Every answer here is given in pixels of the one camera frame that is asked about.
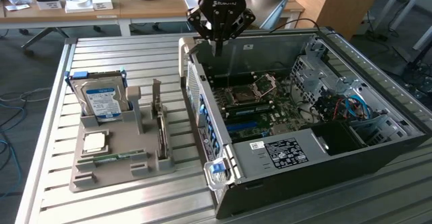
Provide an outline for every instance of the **motherboard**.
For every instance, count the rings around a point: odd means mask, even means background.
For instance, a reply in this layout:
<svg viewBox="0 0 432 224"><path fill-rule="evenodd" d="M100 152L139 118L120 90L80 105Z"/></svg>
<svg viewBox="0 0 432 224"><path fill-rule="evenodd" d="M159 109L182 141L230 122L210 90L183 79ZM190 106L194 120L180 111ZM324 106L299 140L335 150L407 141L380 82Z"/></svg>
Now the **motherboard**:
<svg viewBox="0 0 432 224"><path fill-rule="evenodd" d="M288 83L286 75L272 72L214 81L212 92L234 143L298 131L308 123L290 97Z"/></svg>

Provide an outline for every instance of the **tape roll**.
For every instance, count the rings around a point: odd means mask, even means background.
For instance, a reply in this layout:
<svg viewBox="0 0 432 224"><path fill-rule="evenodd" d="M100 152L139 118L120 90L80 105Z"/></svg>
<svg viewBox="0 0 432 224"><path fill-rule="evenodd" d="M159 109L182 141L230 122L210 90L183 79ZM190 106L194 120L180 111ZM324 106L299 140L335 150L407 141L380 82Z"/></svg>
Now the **tape roll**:
<svg viewBox="0 0 432 224"><path fill-rule="evenodd" d="M86 7L90 0L67 0L67 3L74 4L79 7Z"/></svg>

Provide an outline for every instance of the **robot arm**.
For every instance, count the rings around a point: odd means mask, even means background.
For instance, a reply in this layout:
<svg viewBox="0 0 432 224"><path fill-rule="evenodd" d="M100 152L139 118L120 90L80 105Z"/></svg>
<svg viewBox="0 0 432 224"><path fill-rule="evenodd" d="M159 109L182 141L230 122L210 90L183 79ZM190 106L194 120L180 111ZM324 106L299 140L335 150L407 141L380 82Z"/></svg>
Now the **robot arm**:
<svg viewBox="0 0 432 224"><path fill-rule="evenodd" d="M203 38L211 41L214 55L220 56L224 42L248 28L255 15L247 8L246 0L199 0L198 3L199 6L188 10L188 21ZM211 28L203 25L202 14Z"/></svg>

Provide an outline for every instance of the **wooden desk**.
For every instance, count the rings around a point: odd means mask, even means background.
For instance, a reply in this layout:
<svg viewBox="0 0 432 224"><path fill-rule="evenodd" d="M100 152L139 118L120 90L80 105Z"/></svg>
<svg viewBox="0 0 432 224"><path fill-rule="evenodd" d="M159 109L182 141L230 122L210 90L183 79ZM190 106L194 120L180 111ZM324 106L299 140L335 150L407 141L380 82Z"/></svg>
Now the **wooden desk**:
<svg viewBox="0 0 432 224"><path fill-rule="evenodd" d="M299 18L304 8L295 0L288 1L283 17L294 20ZM39 10L36 3L28 9L11 12L4 8L10 2L3 0L0 4L0 29L118 24L122 35L131 36L130 25L134 23L187 21L187 5L183 0L114 0L112 10L70 14L64 9Z"/></svg>

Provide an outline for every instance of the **wooden cabinet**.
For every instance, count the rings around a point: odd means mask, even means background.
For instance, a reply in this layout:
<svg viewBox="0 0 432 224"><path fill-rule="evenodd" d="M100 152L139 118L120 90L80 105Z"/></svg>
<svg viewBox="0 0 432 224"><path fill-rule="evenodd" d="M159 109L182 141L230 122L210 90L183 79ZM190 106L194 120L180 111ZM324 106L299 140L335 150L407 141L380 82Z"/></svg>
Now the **wooden cabinet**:
<svg viewBox="0 0 432 224"><path fill-rule="evenodd" d="M351 38L362 23L364 14L375 0L296 0L306 10L300 18L310 18L320 27L330 26L346 38ZM308 21L299 21L298 28L314 27Z"/></svg>

